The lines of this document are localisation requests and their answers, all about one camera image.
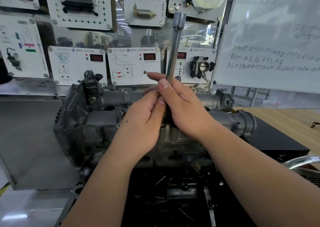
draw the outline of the bolt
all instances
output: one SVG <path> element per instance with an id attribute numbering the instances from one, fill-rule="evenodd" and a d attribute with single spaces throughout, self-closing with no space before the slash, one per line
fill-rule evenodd
<path id="1" fill-rule="evenodd" d="M 36 3 L 33 3 L 32 6 L 33 6 L 36 10 L 39 9 L 39 5 L 37 5 Z"/>

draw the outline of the wooden table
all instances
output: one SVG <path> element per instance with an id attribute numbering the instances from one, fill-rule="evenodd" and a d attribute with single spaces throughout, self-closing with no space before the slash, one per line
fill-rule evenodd
<path id="1" fill-rule="evenodd" d="M 320 125 L 311 128 L 313 122 L 320 122 L 320 114 L 313 109 L 277 109 L 234 107 L 243 109 L 269 125 L 293 138 L 310 149 L 309 155 L 320 156 Z M 320 163 L 313 164 L 320 170 Z"/>

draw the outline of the screw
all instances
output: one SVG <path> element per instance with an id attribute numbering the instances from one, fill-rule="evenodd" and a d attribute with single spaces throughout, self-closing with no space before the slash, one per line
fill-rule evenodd
<path id="1" fill-rule="evenodd" d="M 37 10 L 39 9 L 39 5 L 37 5 L 36 3 L 33 3 L 32 6 Z"/>

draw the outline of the red digital display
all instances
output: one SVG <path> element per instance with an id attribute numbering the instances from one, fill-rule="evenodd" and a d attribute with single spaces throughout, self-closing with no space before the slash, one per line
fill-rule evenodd
<path id="1" fill-rule="evenodd" d="M 177 59 L 186 59 L 186 52 L 178 52 Z"/>
<path id="2" fill-rule="evenodd" d="M 144 53 L 143 60 L 155 60 L 156 56 L 155 53 Z"/>
<path id="3" fill-rule="evenodd" d="M 103 62 L 103 55 L 90 54 L 90 61 L 92 61 L 92 62 Z"/>

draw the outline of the whiteboard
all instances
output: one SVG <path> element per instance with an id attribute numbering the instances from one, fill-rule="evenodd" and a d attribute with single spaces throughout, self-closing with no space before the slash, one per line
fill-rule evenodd
<path id="1" fill-rule="evenodd" d="M 217 84 L 320 93 L 320 0 L 234 0 Z"/>

